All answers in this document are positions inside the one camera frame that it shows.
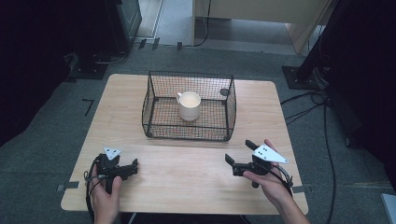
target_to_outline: wire mesh basket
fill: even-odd
[[[193,121],[186,121],[178,114],[176,96],[185,91],[194,91],[201,97],[200,116]],[[235,118],[232,75],[149,72],[142,109],[142,125],[147,137],[229,141]]]

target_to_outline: white cup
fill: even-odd
[[[186,121],[199,118],[201,97],[193,91],[177,93],[178,114]]]

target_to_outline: mug handle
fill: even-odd
[[[178,103],[178,104],[180,104],[180,96],[181,96],[181,93],[178,92],[178,93],[177,93],[177,96],[176,96],[176,100],[177,100],[177,103]]]

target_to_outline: floor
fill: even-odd
[[[208,30],[207,40],[198,48],[297,54],[284,23],[209,19],[207,29],[203,19],[196,19],[192,43],[192,0],[139,0],[139,4],[143,20],[136,41],[160,38],[163,45],[192,46],[202,43]],[[300,55],[308,54],[320,31],[318,27]]]

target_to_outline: hand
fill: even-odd
[[[97,175],[96,169],[97,168],[95,164],[93,166],[92,176]],[[114,178],[111,195],[105,190],[105,180],[94,178],[91,181],[90,190],[92,190],[92,208],[94,212],[95,224],[110,224],[116,219],[120,210],[121,181],[122,179],[119,176]]]
[[[268,139],[265,139],[264,143],[276,151]],[[271,164],[278,166],[277,162],[271,162]],[[279,176],[282,176],[280,171],[275,167],[273,167],[271,171]],[[249,171],[245,171],[243,175],[245,178],[262,186],[262,192],[264,192],[268,200],[276,207],[285,223],[309,223],[309,220],[305,217],[300,207],[293,200],[285,187],[283,187],[280,180],[274,175],[270,173],[266,175],[256,175]]]
[[[264,143],[265,145],[276,151],[276,149],[268,139],[265,139]],[[277,162],[271,162],[271,164],[273,166],[278,166]],[[280,171],[275,167],[273,167],[271,171],[278,176],[282,176]],[[268,173],[267,175],[256,175],[250,171],[245,171],[243,175],[245,178],[260,184],[262,186],[262,191],[264,192],[265,196],[273,204],[276,204],[279,198],[290,197],[288,191],[285,189],[285,187],[283,187],[280,180],[272,174]]]

